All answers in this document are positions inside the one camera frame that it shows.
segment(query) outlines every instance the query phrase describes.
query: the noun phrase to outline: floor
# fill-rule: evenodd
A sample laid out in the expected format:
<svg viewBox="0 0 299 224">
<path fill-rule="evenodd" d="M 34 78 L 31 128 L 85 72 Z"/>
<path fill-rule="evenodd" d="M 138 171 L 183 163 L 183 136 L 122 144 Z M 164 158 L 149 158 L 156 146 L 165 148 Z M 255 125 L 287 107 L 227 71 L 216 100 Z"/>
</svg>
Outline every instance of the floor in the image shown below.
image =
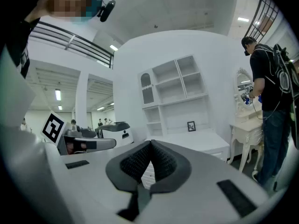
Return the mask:
<svg viewBox="0 0 299 224">
<path fill-rule="evenodd" d="M 249 163 L 245 163 L 245 167 L 243 169 L 243 174 L 245 174 L 246 176 L 252 178 L 251 174 L 254 170 L 254 166 L 256 164 L 256 160 L 257 160 L 257 152 L 252 153 L 251 155 L 251 160 Z M 236 168 L 237 170 L 239 170 L 239 166 L 241 164 L 241 159 L 235 160 L 232 162 L 231 166 L 233 166 L 234 168 Z M 257 165 L 257 170 L 261 170 L 263 164 L 263 156 L 260 159 L 259 164 Z M 275 192 L 273 191 L 273 185 L 275 182 L 275 177 L 271 177 L 268 182 L 265 184 L 264 189 L 267 191 L 269 196 L 272 196 Z"/>
</svg>

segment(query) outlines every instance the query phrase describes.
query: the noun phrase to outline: black metal railing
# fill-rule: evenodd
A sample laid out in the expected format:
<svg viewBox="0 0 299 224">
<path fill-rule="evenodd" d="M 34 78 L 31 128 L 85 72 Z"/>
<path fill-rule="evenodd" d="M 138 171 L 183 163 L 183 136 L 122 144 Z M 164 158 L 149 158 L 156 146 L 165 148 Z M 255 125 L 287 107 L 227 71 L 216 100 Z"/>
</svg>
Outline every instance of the black metal railing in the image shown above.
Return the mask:
<svg viewBox="0 0 299 224">
<path fill-rule="evenodd" d="M 113 68 L 114 56 L 112 53 L 79 35 L 54 25 L 40 21 L 29 37 L 44 40 L 62 49 L 92 59 L 106 67 Z"/>
<path fill-rule="evenodd" d="M 244 37 L 251 36 L 259 43 L 275 21 L 277 14 L 278 7 L 272 0 L 259 0 L 256 13 Z"/>
</svg>

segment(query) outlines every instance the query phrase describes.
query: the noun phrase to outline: arched cabinet door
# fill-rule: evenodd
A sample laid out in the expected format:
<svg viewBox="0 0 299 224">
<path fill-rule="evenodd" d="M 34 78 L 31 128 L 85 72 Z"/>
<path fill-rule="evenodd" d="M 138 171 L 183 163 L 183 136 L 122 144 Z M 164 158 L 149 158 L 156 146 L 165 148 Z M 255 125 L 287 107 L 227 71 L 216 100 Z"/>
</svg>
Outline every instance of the arched cabinet door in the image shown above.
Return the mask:
<svg viewBox="0 0 299 224">
<path fill-rule="evenodd" d="M 138 75 L 139 90 L 143 108 L 157 105 L 157 96 L 154 86 L 155 79 L 153 76 L 154 74 L 152 69 Z"/>
</svg>

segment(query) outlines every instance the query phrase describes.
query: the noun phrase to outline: white vanity table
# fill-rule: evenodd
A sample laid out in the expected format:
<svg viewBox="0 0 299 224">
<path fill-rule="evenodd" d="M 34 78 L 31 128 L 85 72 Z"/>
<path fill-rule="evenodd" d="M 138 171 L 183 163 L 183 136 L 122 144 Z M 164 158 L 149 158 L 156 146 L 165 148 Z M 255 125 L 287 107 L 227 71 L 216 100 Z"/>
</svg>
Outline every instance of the white vanity table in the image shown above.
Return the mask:
<svg viewBox="0 0 299 224">
<path fill-rule="evenodd" d="M 250 162 L 251 150 L 253 148 L 258 150 L 258 158 L 254 170 L 256 170 L 263 153 L 263 142 L 261 142 L 263 140 L 263 120 L 259 119 L 262 117 L 262 105 L 258 101 L 258 98 L 255 98 L 253 103 L 249 101 L 248 104 L 245 104 L 246 97 L 252 89 L 252 84 L 253 82 L 249 73 L 240 68 L 234 79 L 237 112 L 235 114 L 235 121 L 230 124 L 233 128 L 233 136 L 230 144 L 230 160 L 228 160 L 228 164 L 231 164 L 234 159 L 235 141 L 237 140 L 242 143 L 243 151 L 239 167 L 240 172 L 243 171 L 248 154 L 248 162 Z"/>
</svg>

